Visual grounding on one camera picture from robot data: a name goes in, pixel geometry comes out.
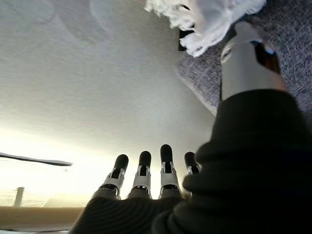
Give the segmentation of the dark robot right hand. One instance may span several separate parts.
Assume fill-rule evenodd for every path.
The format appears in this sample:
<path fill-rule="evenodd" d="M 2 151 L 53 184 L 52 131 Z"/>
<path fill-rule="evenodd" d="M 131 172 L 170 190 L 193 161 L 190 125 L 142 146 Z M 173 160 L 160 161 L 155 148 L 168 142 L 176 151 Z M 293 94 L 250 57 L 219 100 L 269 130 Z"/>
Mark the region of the dark robot right hand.
<path fill-rule="evenodd" d="M 238 22 L 221 56 L 211 139 L 187 154 L 183 187 L 159 200 L 117 200 L 101 186 L 72 234 L 309 234 L 312 136 L 286 90 L 275 50 Z"/>

